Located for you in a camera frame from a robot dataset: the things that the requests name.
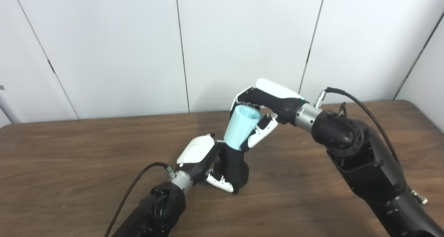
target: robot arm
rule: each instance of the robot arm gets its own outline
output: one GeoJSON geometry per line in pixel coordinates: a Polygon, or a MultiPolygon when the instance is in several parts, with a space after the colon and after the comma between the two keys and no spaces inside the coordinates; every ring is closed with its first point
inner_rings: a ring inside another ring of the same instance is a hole
{"type": "Polygon", "coordinates": [[[168,182],[155,186],[126,218],[113,237],[165,237],[186,208],[185,195],[199,182],[220,152],[211,135],[193,139],[177,159],[168,182]]]}
{"type": "MultiPolygon", "coordinates": [[[[259,79],[256,88],[236,96],[233,107],[265,106],[273,111],[276,116],[272,118],[277,122],[311,133],[315,142],[326,147],[351,190],[366,201],[390,236],[444,237],[441,227],[420,206],[427,199],[407,186],[397,158],[378,134],[360,120],[320,109],[325,93],[313,106],[297,93],[259,79]]],[[[266,136],[261,133],[261,137],[254,137],[262,129],[260,123],[250,135],[255,142],[249,142],[248,147],[266,136]]]]}

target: black cable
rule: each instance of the black cable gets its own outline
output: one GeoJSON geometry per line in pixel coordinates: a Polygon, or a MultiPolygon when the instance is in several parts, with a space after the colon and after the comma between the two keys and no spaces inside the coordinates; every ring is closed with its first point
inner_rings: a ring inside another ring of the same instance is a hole
{"type": "Polygon", "coordinates": [[[108,235],[110,234],[112,226],[114,225],[114,222],[116,221],[117,216],[119,215],[120,210],[123,207],[123,204],[127,200],[128,195],[130,194],[131,190],[134,188],[134,186],[136,185],[136,183],[138,182],[140,177],[142,177],[142,175],[147,170],[149,170],[151,167],[154,167],[154,166],[162,166],[165,169],[167,169],[169,167],[169,165],[164,163],[164,162],[154,162],[154,163],[151,163],[150,165],[146,166],[146,168],[144,168],[142,171],[140,171],[139,175],[134,179],[133,183],[130,185],[130,187],[128,188],[127,192],[123,196],[122,201],[120,202],[119,207],[117,207],[116,213],[114,214],[114,217],[112,218],[111,223],[109,224],[108,229],[106,230],[104,237],[108,237],[108,235]]]}
{"type": "Polygon", "coordinates": [[[395,158],[395,160],[399,163],[398,155],[396,154],[395,148],[393,147],[392,142],[390,141],[389,137],[385,133],[385,131],[382,128],[381,124],[379,124],[379,122],[376,119],[376,117],[371,113],[371,111],[361,101],[359,101],[357,98],[355,98],[354,96],[350,95],[349,93],[346,93],[345,91],[340,90],[338,88],[330,88],[330,87],[328,87],[328,88],[325,89],[325,92],[327,92],[327,93],[336,93],[336,94],[340,94],[340,95],[346,96],[346,97],[350,98],[351,100],[353,100],[355,103],[357,103],[365,111],[365,113],[371,118],[371,120],[376,124],[376,127],[378,127],[378,130],[381,132],[382,137],[384,137],[385,142],[388,145],[388,148],[392,152],[393,158],[395,158]]]}

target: table surface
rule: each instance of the table surface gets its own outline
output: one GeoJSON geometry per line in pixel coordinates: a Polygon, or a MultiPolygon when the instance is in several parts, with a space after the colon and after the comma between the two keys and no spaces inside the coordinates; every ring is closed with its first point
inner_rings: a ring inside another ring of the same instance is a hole
{"type": "MultiPolygon", "coordinates": [[[[366,104],[409,185],[430,200],[426,211],[444,226],[443,133],[409,102],[366,104]]],[[[347,108],[349,117],[373,126],[355,104],[347,108]]],[[[0,236],[102,236],[141,169],[154,161],[173,166],[191,139],[222,139],[227,124],[228,112],[203,112],[8,125],[0,130],[0,236]]],[[[196,185],[170,236],[387,236],[325,149],[300,128],[279,125],[246,161],[249,182],[238,195],[196,185]]],[[[149,170],[116,226],[167,179],[161,168],[149,170]]]]}

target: black robot forearm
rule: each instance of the black robot forearm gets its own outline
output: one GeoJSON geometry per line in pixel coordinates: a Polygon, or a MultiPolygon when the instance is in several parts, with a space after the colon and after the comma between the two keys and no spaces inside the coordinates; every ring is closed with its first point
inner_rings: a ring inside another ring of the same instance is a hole
{"type": "Polygon", "coordinates": [[[390,236],[444,237],[441,227],[412,195],[401,165],[372,128],[360,120],[323,111],[311,133],[390,236]]]}
{"type": "Polygon", "coordinates": [[[155,186],[113,237],[165,237],[186,207],[183,190],[172,182],[155,186]]]}

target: white wall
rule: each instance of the white wall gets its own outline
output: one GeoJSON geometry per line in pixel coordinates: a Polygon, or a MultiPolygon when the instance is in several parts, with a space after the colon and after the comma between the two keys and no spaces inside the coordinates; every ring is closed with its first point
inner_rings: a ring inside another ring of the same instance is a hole
{"type": "Polygon", "coordinates": [[[444,0],[324,0],[301,95],[393,99],[443,11],[444,0]]]}
{"type": "Polygon", "coordinates": [[[312,102],[327,86],[391,100],[444,11],[444,0],[324,0],[320,16],[322,0],[19,1],[73,107],[17,0],[0,0],[0,106],[16,122],[227,110],[259,77],[312,102]]]}
{"type": "Polygon", "coordinates": [[[190,111],[265,77],[298,90],[321,0],[178,0],[190,111]]]}
{"type": "Polygon", "coordinates": [[[20,0],[79,118],[188,112],[176,0],[20,0]]]}
{"type": "Polygon", "coordinates": [[[0,0],[0,85],[14,122],[77,119],[16,0],[0,0]]]}
{"type": "Polygon", "coordinates": [[[415,104],[444,132],[444,20],[404,83],[396,99],[415,104]]]}

